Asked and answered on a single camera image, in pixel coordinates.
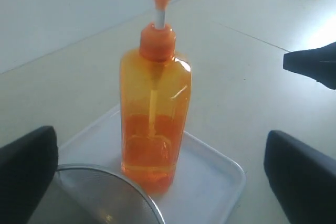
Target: orange liquid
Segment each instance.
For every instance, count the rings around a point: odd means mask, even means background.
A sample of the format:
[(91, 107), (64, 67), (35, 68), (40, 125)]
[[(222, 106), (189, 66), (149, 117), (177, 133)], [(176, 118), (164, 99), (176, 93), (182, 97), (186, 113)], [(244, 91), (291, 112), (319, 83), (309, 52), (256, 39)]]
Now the orange liquid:
[(173, 182), (182, 138), (181, 119), (156, 115), (152, 136), (148, 115), (126, 119), (122, 171), (148, 193), (164, 193)]

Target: table surface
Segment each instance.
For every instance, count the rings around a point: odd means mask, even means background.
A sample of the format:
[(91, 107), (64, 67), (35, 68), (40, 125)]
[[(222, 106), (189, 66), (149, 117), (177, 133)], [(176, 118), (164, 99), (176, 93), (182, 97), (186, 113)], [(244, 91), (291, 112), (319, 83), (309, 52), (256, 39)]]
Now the table surface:
[[(334, 91), (282, 69), (284, 53), (336, 41), (334, 2), (181, 0), (169, 8), (177, 48), (193, 67), (186, 130), (246, 172), (228, 224), (288, 223), (263, 170), (270, 130), (336, 157)], [(0, 146), (45, 124), (62, 144), (116, 105), (120, 57), (152, 15), (0, 75)]]

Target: white tray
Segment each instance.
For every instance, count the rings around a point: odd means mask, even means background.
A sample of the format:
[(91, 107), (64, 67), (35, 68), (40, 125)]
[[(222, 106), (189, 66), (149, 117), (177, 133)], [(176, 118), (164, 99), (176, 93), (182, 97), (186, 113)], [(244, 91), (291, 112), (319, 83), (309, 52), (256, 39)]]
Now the white tray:
[[(120, 171), (119, 107), (112, 109), (60, 148), (60, 164), (90, 163)], [(223, 224), (245, 186), (242, 168), (184, 133), (174, 183), (153, 198), (166, 224)]]

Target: black object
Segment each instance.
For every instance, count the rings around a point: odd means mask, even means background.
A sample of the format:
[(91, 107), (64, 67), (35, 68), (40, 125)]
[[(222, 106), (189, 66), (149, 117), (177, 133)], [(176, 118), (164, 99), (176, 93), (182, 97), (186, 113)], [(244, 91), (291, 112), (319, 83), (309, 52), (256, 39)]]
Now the black object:
[(0, 148), (0, 223), (27, 223), (58, 165), (53, 127), (43, 126)]
[(336, 89), (336, 42), (317, 49), (289, 52), (283, 58), (283, 69)]
[(336, 161), (281, 132), (268, 134), (264, 168), (292, 224), (336, 223)]

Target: orange bottle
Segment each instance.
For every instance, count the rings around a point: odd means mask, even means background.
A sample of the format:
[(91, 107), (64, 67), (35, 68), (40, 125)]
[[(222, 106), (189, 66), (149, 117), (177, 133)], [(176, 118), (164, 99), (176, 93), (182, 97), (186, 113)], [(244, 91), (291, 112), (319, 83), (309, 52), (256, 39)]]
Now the orange bottle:
[(154, 1), (155, 22), (141, 31), (140, 47), (120, 62), (121, 167), (148, 193), (163, 193), (175, 174), (192, 75), (165, 24), (170, 0)]

